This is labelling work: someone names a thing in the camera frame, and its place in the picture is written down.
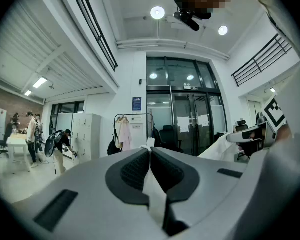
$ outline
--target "ceiling light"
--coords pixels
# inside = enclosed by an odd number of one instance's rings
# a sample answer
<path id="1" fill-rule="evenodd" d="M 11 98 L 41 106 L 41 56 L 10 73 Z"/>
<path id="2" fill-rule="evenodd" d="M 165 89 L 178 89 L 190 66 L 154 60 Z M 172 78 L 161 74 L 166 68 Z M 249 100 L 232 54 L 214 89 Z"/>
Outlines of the ceiling light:
<path id="1" fill-rule="evenodd" d="M 30 94 L 32 94 L 32 91 L 28 90 L 24 95 L 29 96 Z"/>
<path id="2" fill-rule="evenodd" d="M 42 86 L 46 81 L 47 81 L 47 79 L 41 77 L 41 78 L 38 80 L 38 82 L 36 82 L 36 83 L 34 84 L 33 87 L 34 87 L 34 88 L 39 88 L 39 87 Z"/>
<path id="3" fill-rule="evenodd" d="M 226 33 L 228 33 L 228 28 L 226 26 L 221 26 L 219 28 L 219 35 L 224 36 Z"/>
<path id="4" fill-rule="evenodd" d="M 157 77 L 158 77 L 158 75 L 155 74 L 155 73 L 153 73 L 153 74 L 150 75 L 150 78 L 151 78 L 151 79 L 156 79 Z"/>
<path id="5" fill-rule="evenodd" d="M 165 16 L 165 14 L 165 10 L 160 6 L 156 6 L 151 10 L 151 17 L 155 20 L 162 19 Z"/>

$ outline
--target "backpack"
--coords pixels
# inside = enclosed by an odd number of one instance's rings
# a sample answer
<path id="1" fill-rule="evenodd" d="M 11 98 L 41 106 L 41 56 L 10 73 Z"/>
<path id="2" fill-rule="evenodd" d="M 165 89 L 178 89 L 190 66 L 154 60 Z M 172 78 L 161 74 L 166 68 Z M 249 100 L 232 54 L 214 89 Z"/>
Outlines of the backpack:
<path id="1" fill-rule="evenodd" d="M 162 146 L 162 140 L 159 131 L 153 126 L 153 131 L 151 133 L 151 138 L 154 139 L 154 146 L 155 147 L 161 147 Z"/>
<path id="2" fill-rule="evenodd" d="M 111 156 L 111 155 L 114 155 L 114 154 L 117 154 L 117 153 L 120 153 L 120 152 L 121 152 L 121 149 L 116 147 L 115 137 L 118 138 L 118 135 L 117 135 L 117 131 L 116 131 L 116 130 L 114 130 L 113 139 L 112 139 L 112 141 L 110 142 L 109 147 L 108 147 L 108 150 L 107 150 L 107 152 L 106 152 L 108 156 Z"/>

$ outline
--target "white ceiling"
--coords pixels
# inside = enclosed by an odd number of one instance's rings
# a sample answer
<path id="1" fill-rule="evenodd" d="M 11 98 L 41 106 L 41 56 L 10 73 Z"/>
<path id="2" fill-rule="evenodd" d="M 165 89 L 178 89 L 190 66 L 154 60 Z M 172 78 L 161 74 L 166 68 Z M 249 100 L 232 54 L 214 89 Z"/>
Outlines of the white ceiling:
<path id="1" fill-rule="evenodd" d="M 35 5 L 25 1 L 16 0 L 0 24 L 0 80 L 20 94 L 30 90 L 30 97 L 41 99 L 101 87 L 67 54 L 69 45 L 50 59 L 62 46 L 53 38 L 56 33 L 47 30 L 55 20 L 51 15 L 50 21 L 44 21 L 48 9 L 41 6 L 38 14 Z M 41 77 L 48 81 L 34 88 Z"/>
<path id="2" fill-rule="evenodd" d="M 211 19 L 204 20 L 203 27 L 195 32 L 183 26 L 184 29 L 172 28 L 172 23 L 167 22 L 167 17 L 172 17 L 177 11 L 173 0 L 119 0 L 120 13 L 116 14 L 116 21 L 118 24 L 123 21 L 127 39 L 157 38 L 158 21 L 150 15 L 155 6 L 163 7 L 166 15 L 159 21 L 161 39 L 190 42 L 225 54 L 229 53 L 261 9 L 255 0 L 232 0 L 226 3 L 225 8 L 215 9 Z M 228 27 L 228 34 L 220 36 L 218 29 L 223 25 Z"/>

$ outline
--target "black railing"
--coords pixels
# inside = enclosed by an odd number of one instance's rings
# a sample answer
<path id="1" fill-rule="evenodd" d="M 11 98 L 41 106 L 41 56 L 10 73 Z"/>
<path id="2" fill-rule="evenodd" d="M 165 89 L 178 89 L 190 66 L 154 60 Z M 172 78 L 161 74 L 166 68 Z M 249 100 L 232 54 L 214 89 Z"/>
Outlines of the black railing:
<path id="1" fill-rule="evenodd" d="M 252 59 L 231 76 L 239 87 L 265 71 L 282 56 L 286 55 L 291 49 L 292 46 L 276 34 Z"/>
<path id="2" fill-rule="evenodd" d="M 94 35 L 96 42 L 98 43 L 101 50 L 103 51 L 103 54 L 105 55 L 106 59 L 110 63 L 113 71 L 116 71 L 118 64 L 116 62 L 116 59 L 115 59 L 113 53 L 110 50 L 107 40 L 98 24 L 96 15 L 94 13 L 94 10 L 91 7 L 89 0 L 76 0 L 76 2 L 86 20 L 89 28 L 91 29 L 92 34 Z"/>

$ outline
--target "brick wall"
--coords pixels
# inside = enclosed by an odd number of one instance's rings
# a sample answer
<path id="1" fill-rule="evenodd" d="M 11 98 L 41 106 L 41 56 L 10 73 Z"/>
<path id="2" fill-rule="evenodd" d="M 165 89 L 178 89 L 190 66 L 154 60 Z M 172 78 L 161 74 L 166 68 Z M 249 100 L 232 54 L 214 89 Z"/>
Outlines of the brick wall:
<path id="1" fill-rule="evenodd" d="M 26 117 L 28 111 L 32 111 L 33 114 L 40 114 L 42 117 L 44 106 L 0 89 L 0 109 L 6 110 L 6 125 L 15 113 L 19 113 L 19 129 L 24 129 L 29 124 L 29 118 Z"/>

